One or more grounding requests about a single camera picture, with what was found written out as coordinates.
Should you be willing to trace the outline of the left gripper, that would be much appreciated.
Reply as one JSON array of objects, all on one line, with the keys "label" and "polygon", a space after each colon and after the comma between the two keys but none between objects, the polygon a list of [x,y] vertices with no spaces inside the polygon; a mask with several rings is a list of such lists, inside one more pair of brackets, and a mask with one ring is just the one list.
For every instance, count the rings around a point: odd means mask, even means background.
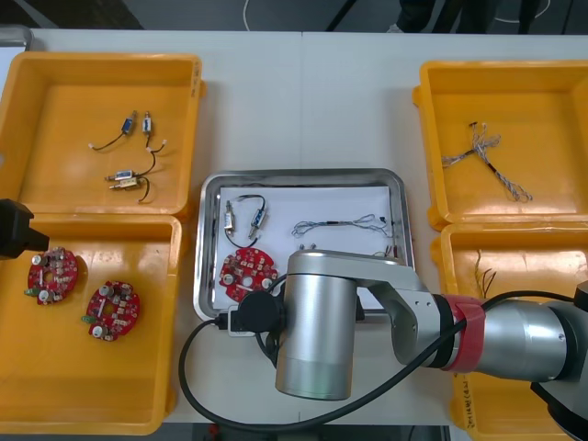
[{"label": "left gripper", "polygon": [[1,200],[1,259],[18,258],[24,251],[47,251],[50,238],[32,231],[33,214],[24,205],[4,198]]}]

